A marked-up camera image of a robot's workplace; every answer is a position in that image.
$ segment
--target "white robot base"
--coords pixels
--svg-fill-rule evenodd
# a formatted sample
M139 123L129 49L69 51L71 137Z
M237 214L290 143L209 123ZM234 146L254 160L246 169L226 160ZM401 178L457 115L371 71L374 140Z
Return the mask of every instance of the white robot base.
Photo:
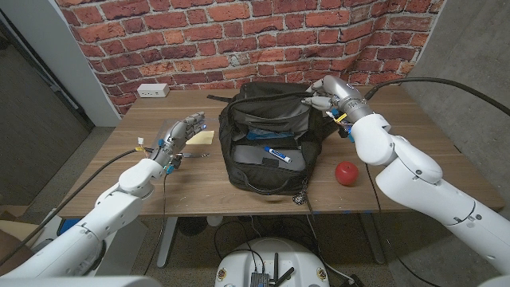
M222 260L216 273L215 287L254 286L254 284L257 287L273 286L276 285L275 282L281 287L329 286L324 264L312 251L302 245L284 238L257 238L250 241L249 245L253 251L261 255L265 266L264 272L261 259L253 254L254 261L245 243L236 248L239 252L232 252ZM267 275L252 274L255 272L255 263L258 273Z

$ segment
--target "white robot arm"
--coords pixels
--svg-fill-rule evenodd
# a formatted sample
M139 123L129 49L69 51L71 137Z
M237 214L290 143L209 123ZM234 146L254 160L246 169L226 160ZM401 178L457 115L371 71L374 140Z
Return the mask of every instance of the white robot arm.
M126 170L119 182L97 199L90 213L2 279L86 273L100 257L103 240L138 217L142 201L155 189L151 180L163 175L186 141L205 128L203 122L204 112L177 122L160 140L151 158L142 159Z
M502 274L510 274L510 222L444 179L439 165L374 113L359 91L332 76L317 81L304 100L320 110L338 107L353 123L358 157L386 168L375 181L390 199L438 220Z

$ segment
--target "blue marker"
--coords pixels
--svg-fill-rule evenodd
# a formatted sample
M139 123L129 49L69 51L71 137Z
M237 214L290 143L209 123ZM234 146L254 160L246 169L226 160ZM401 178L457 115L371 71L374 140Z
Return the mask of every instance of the blue marker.
M284 154L281 154L280 152L275 151L270 147L264 147L264 150L270 153L271 155L276 156L278 159L285 161L286 163L290 163L292 161L288 156L285 156Z

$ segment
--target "door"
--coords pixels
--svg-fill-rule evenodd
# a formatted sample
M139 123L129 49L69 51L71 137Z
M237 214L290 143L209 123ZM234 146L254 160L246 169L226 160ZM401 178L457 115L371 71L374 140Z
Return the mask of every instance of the door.
M28 205L88 129L0 37L0 204Z

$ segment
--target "power outlet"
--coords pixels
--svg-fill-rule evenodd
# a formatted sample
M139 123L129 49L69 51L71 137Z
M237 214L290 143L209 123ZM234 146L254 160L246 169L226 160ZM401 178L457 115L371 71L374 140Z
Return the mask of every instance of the power outlet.
M170 88L167 84L141 84L137 91L140 97L165 97Z

